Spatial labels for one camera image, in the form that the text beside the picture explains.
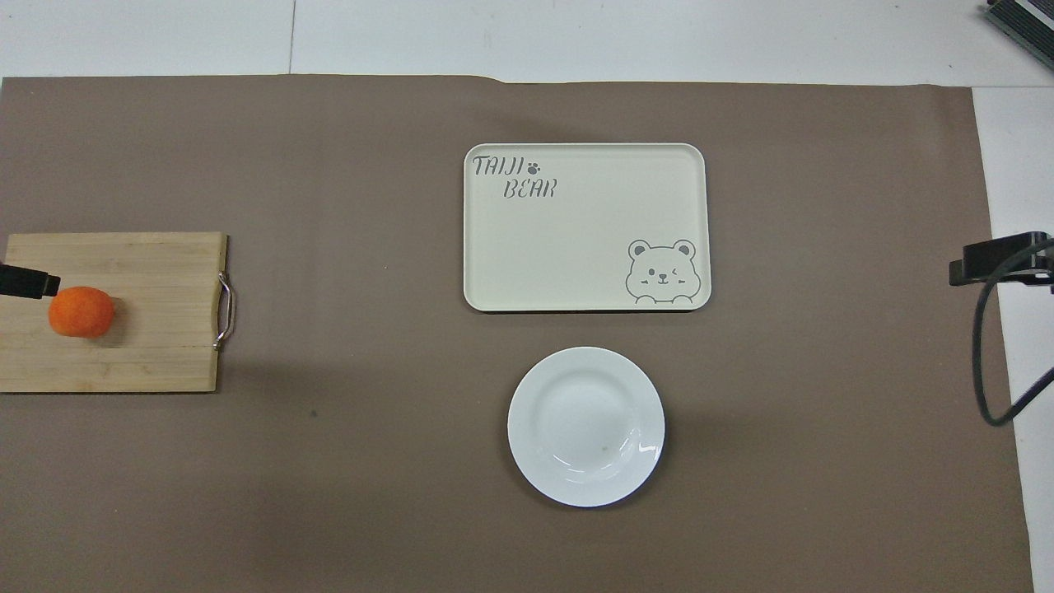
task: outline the tangerine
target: tangerine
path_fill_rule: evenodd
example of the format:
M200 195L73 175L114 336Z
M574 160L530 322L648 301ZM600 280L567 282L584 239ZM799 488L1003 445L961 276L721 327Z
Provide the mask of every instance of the tangerine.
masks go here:
M60 336L98 338L114 321L114 301L110 295L90 285L59 290L47 308L47 322Z

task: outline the white floor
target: white floor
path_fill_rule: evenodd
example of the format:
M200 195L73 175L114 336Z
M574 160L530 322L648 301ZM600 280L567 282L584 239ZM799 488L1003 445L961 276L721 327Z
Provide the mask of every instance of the white floor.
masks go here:
M0 76L474 74L975 86L993 234L1054 233L1054 71L987 23L983 4L0 0ZM1000 307L1019 394L1054 364L1054 296L1009 285ZM1040 593L1054 593L1051 427L1054 393L1015 423Z

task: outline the bear face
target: bear face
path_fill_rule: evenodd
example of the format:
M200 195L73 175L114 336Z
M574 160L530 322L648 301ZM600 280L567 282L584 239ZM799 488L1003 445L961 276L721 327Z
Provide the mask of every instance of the bear face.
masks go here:
M670 246L651 246L638 239L629 243L632 263L626 276L626 290L637 302L676 303L691 302L699 293L702 280L696 272L692 257L696 245L681 239Z

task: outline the wooden cutting board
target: wooden cutting board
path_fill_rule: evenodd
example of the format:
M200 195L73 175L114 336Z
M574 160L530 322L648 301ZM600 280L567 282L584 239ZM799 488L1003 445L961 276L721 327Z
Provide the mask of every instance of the wooden cutting board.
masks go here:
M226 234L14 234L3 260L104 290L116 313L105 336L65 338L47 296L0 299L0 392L215 391Z

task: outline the metal handle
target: metal handle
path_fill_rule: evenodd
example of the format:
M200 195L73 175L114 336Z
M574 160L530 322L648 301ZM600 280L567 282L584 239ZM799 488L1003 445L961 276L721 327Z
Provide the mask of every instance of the metal handle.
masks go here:
M223 342L234 332L234 312L237 301L234 288L231 285L231 278L228 277L227 272L219 272L219 285L227 291L227 325L219 332L219 336L216 336L216 341L212 343L212 350L217 352L223 348Z

